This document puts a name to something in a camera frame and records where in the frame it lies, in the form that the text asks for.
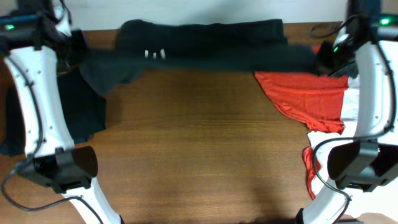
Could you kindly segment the dark green t-shirt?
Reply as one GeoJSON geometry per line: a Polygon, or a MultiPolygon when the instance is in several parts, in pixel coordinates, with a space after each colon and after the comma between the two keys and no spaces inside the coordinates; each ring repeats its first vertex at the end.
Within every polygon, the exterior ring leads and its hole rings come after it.
{"type": "Polygon", "coordinates": [[[89,51],[79,69],[89,86],[105,95],[142,69],[156,67],[319,73],[315,53],[290,45],[280,19],[182,26],[131,20],[121,26],[113,51],[89,51]]]}

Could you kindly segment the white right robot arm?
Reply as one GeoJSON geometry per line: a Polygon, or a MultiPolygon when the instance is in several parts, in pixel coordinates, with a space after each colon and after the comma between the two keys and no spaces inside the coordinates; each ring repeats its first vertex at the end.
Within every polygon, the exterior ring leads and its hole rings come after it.
{"type": "Polygon", "coordinates": [[[397,2],[349,0],[333,43],[318,54],[333,74],[359,78],[355,134],[317,144],[328,150],[322,189],[295,223],[340,223],[342,216],[397,218],[397,2]]]}

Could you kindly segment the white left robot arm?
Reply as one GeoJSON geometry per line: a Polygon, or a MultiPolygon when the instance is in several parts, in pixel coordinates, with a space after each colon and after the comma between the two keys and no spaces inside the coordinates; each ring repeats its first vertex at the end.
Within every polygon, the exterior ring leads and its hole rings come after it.
{"type": "Polygon", "coordinates": [[[94,149],[75,147],[63,115],[57,63],[72,49],[71,23],[65,3],[52,1],[18,1],[16,10],[1,18],[1,55],[25,128],[25,160],[11,174],[61,194],[87,223],[122,223],[98,183],[94,149]]]}

